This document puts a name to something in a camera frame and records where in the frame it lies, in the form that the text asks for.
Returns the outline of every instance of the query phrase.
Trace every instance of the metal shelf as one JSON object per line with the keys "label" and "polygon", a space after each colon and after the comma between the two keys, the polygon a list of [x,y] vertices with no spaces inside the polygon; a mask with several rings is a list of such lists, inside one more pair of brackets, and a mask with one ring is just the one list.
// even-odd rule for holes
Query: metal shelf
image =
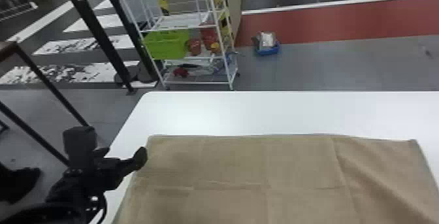
{"label": "metal shelf", "polygon": [[[164,88],[169,89],[169,84],[227,84],[230,90],[233,90],[233,80],[238,72],[238,65],[235,57],[231,60],[226,59],[226,56],[229,55],[227,51],[235,50],[232,42],[233,30],[231,23],[228,17],[224,17],[228,10],[226,0],[181,0],[177,3],[171,1],[172,3],[169,5],[166,0],[152,0],[150,3],[148,0],[136,0],[141,5],[142,10],[135,12],[130,9],[130,5],[133,3],[128,3],[128,0],[122,1],[124,6],[127,7],[128,15],[133,22],[147,22],[147,24],[144,24],[148,25],[147,28],[135,24],[139,38],[144,37],[143,33],[180,29],[213,28],[216,33],[221,53],[214,54],[202,44],[201,53],[197,56],[192,56],[187,51],[186,56],[182,59],[163,60],[165,68],[161,71],[156,62],[152,61],[152,65]],[[144,18],[140,19],[137,14],[142,12]],[[227,20],[227,24],[221,21],[223,17]],[[223,34],[225,27],[228,28],[226,35]],[[151,57],[152,53],[149,51],[148,46],[145,49]],[[187,69],[189,76],[186,78],[175,76],[173,71],[183,64],[192,64],[199,66],[199,68]]]}
{"label": "metal shelf", "polygon": [[[235,79],[235,76],[238,73],[238,66],[235,64],[230,64],[229,72],[231,79]],[[166,84],[229,84],[229,79],[224,68],[222,71],[216,74],[188,76],[186,78],[174,76],[173,73],[167,72],[163,75],[163,82]]]}
{"label": "metal shelf", "polygon": [[[183,14],[173,14],[170,16],[160,16],[155,25],[151,29],[143,29],[142,33],[152,31],[170,31],[178,29],[202,29],[213,28],[216,24],[202,24],[207,21],[209,14],[214,11],[208,12],[192,12]],[[218,18],[221,18],[225,9],[215,11]]]}

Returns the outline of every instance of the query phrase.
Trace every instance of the black shoe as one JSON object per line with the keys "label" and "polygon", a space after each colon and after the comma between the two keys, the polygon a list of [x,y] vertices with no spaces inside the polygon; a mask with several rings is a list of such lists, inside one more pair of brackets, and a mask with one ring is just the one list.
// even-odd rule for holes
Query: black shoe
{"label": "black shoe", "polygon": [[2,189],[5,192],[2,199],[9,204],[15,204],[35,187],[40,175],[41,170],[39,168],[23,168],[13,171],[10,185]]}

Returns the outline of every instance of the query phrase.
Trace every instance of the white stripe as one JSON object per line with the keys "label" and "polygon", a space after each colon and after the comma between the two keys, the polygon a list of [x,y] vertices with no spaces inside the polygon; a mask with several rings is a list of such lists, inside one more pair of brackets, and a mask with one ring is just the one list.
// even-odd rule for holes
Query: white stripe
{"label": "white stripe", "polygon": [[[130,67],[137,65],[138,61],[125,61],[123,63],[126,67]],[[46,65],[40,66],[40,70],[46,76],[49,76],[52,82],[68,83],[114,83],[114,75],[116,74],[110,62],[87,65]],[[3,85],[38,83],[41,83],[41,80],[28,66],[14,67],[0,77],[0,84]],[[153,88],[156,83],[133,82],[133,86],[136,86],[136,88]]]}
{"label": "white stripe", "polygon": [[111,4],[110,0],[104,0],[103,2],[99,3],[94,10],[100,10],[100,9],[106,9],[106,8],[112,8],[113,4]]}
{"label": "white stripe", "polygon": [[[129,35],[112,35],[109,36],[115,49],[134,48],[133,42]],[[33,53],[33,55],[47,54],[66,54],[84,51],[92,51],[97,49],[99,45],[95,38],[71,39],[71,40],[55,40],[47,42],[41,48]]]}
{"label": "white stripe", "polygon": [[9,41],[15,40],[17,42],[22,42],[28,39],[29,37],[31,37],[36,32],[40,31],[42,28],[46,27],[48,24],[55,21],[57,18],[59,18],[60,16],[62,16],[72,8],[73,8],[73,4],[70,1],[68,1],[62,4],[61,6],[59,6],[57,9],[46,14],[44,17],[40,18],[35,23],[27,26],[19,33],[11,36],[8,40]]}
{"label": "white stripe", "polygon": [[311,4],[287,6],[287,7],[274,7],[274,8],[263,8],[263,9],[256,9],[256,10],[245,10],[245,11],[242,11],[242,15],[265,14],[265,13],[269,13],[269,12],[283,12],[283,11],[291,11],[291,10],[319,8],[319,7],[332,7],[332,6],[359,4],[359,3],[373,3],[373,2],[377,2],[377,1],[393,1],[393,0],[329,1],[327,3],[311,3]]}
{"label": "white stripe", "polygon": [[[114,28],[123,26],[122,21],[117,14],[109,14],[96,17],[99,23],[101,23],[102,28]],[[73,32],[73,31],[87,31],[88,27],[83,19],[77,20],[75,23],[66,28],[63,32]]]}

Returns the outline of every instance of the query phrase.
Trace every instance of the brown cloth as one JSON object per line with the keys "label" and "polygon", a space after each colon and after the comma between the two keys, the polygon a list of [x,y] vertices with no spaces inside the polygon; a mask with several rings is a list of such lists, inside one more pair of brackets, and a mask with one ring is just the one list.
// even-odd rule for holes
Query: brown cloth
{"label": "brown cloth", "polygon": [[155,136],[115,224],[439,223],[416,141]]}

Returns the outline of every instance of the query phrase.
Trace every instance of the shelf item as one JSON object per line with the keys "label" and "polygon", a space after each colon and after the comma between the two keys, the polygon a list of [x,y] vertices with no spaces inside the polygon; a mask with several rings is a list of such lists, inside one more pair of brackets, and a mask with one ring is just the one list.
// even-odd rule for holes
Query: shelf item
{"label": "shelf item", "polygon": [[156,31],[149,33],[143,39],[143,44],[149,49],[154,59],[182,59],[187,52],[186,42],[189,31]]}

